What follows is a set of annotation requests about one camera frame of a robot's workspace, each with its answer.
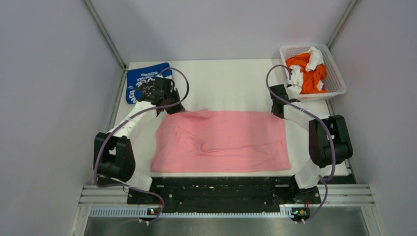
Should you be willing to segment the pink t-shirt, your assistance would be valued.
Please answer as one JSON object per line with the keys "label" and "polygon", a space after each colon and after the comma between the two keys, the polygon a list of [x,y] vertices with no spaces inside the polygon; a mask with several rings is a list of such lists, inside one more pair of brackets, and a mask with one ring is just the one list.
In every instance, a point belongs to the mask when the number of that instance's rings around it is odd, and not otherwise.
{"label": "pink t-shirt", "polygon": [[157,173],[253,173],[291,168],[285,122],[271,113],[209,111],[167,115],[156,132]]}

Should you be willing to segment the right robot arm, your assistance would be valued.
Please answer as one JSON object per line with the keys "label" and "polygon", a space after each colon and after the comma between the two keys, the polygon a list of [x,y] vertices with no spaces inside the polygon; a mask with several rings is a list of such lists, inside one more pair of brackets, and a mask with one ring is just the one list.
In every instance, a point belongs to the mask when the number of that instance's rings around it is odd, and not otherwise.
{"label": "right robot arm", "polygon": [[295,203],[315,197],[322,169],[330,166],[329,177],[335,167],[353,156],[353,147],[346,121],[341,115],[314,114],[297,99],[289,99],[284,85],[268,88],[272,99],[271,112],[288,122],[297,124],[308,133],[309,159],[290,179],[288,195]]}

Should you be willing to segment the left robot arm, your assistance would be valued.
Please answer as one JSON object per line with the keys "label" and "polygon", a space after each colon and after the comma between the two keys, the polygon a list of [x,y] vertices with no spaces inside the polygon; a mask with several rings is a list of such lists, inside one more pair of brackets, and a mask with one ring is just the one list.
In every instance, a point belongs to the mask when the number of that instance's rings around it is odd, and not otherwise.
{"label": "left robot arm", "polygon": [[181,103],[184,99],[180,98],[172,78],[157,76],[139,85],[137,90],[141,96],[131,112],[114,128],[95,136],[93,180],[101,187],[99,178],[108,179],[109,186],[128,187],[139,192],[145,203],[152,203],[157,199],[158,191],[151,185],[152,178],[136,166],[133,142],[160,112],[183,112],[185,108]]}

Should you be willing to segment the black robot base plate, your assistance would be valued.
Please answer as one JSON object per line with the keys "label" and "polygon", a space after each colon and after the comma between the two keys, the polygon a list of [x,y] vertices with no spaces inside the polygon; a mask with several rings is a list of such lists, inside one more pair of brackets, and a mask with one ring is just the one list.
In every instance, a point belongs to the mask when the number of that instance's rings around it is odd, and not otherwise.
{"label": "black robot base plate", "polygon": [[301,222],[322,203],[318,187],[300,189],[294,177],[156,177],[149,193],[128,190],[129,205],[149,205],[148,216],[163,213],[238,215],[280,213]]}

